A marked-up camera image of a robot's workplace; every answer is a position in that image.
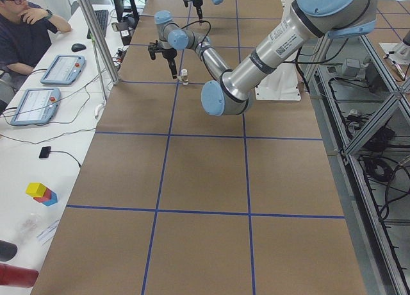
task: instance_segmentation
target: hand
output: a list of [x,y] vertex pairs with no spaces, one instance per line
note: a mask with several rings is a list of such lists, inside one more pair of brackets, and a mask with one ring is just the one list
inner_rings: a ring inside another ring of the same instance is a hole
[[48,12],[42,8],[29,8],[19,14],[23,17],[23,21],[28,24],[34,24],[48,15]]

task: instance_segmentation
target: white desk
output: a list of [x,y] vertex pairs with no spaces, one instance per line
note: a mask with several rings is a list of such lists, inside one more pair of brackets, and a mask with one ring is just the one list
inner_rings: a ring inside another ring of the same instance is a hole
[[[94,6],[95,10],[109,9],[110,6]],[[108,21],[106,41],[111,55],[122,47],[120,35],[111,29],[111,22]],[[71,87],[59,87],[61,97],[67,97],[73,92],[78,91],[90,80],[97,76],[97,66],[94,58],[94,50],[91,40],[86,39],[88,27],[86,26],[81,10],[70,19],[72,31],[70,33],[58,35],[56,41],[38,63],[35,69],[45,69],[54,60],[56,55],[83,55],[86,58],[86,65],[83,72]],[[78,53],[71,51],[71,45],[82,43],[86,49]],[[31,75],[21,87],[21,90],[13,98],[9,107],[15,107],[19,104],[23,91],[32,88],[41,88],[40,79],[44,72],[38,72]],[[107,74],[104,76],[104,85],[109,83]],[[70,124],[47,124],[45,126],[26,126],[14,127],[9,126],[4,118],[0,119],[0,133],[7,137],[39,142],[59,136],[63,133],[78,130],[90,130],[97,125],[97,119],[94,118],[94,110],[97,105],[103,101],[103,95],[99,80],[87,86],[90,94],[90,100],[79,114],[78,118]],[[63,99],[60,102],[57,113],[52,121],[70,122],[75,118],[81,105],[87,100],[88,94],[84,89]],[[50,224],[62,216],[65,205],[67,204],[71,190],[76,181],[79,167],[76,161],[67,154],[51,153],[47,159],[39,159],[38,155],[43,146],[51,146],[52,151],[66,151],[76,157],[81,163],[84,160],[88,147],[91,143],[94,131],[83,131],[66,135],[54,140],[43,142],[37,145],[23,144],[14,140],[0,137],[0,153],[3,170],[0,173],[1,182],[1,201],[0,201],[0,239],[16,243],[18,252],[16,256],[6,264],[27,267],[40,271],[44,258],[49,249],[51,240],[43,246],[37,241],[36,235],[41,233]],[[37,203],[29,197],[25,191],[28,183],[40,182],[49,187],[58,195],[58,203],[46,207]],[[30,217],[38,218],[37,228],[21,242],[17,237],[18,225]],[[30,294],[30,289],[18,287],[0,286],[0,295],[26,295]]]

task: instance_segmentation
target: blue block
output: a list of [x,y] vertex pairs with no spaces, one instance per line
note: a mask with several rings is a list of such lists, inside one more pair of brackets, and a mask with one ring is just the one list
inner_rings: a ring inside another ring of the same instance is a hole
[[55,192],[52,191],[52,192],[51,192],[51,199],[50,199],[50,201],[43,202],[42,204],[44,204],[45,206],[49,207],[50,205],[53,205],[53,204],[55,204],[55,203],[57,203],[57,195],[56,195]]

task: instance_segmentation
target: red block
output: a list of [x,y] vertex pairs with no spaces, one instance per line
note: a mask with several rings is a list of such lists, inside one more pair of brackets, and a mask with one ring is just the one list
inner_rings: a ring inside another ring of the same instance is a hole
[[34,200],[36,200],[37,202],[40,202],[40,203],[43,203],[43,202],[46,202],[46,201],[50,201],[50,199],[51,199],[51,190],[50,189],[46,189],[45,190],[45,192],[44,192],[44,196],[42,196],[42,197],[34,197],[33,199]]

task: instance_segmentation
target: monitor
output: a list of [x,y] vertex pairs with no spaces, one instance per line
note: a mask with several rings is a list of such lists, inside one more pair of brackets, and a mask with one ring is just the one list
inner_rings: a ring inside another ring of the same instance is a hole
[[135,0],[127,0],[131,5],[131,14],[127,14],[124,16],[124,2],[125,0],[113,0],[115,6],[115,12],[117,14],[117,21],[118,22],[126,22],[130,28],[135,29],[138,21],[140,20],[140,16],[136,10]]

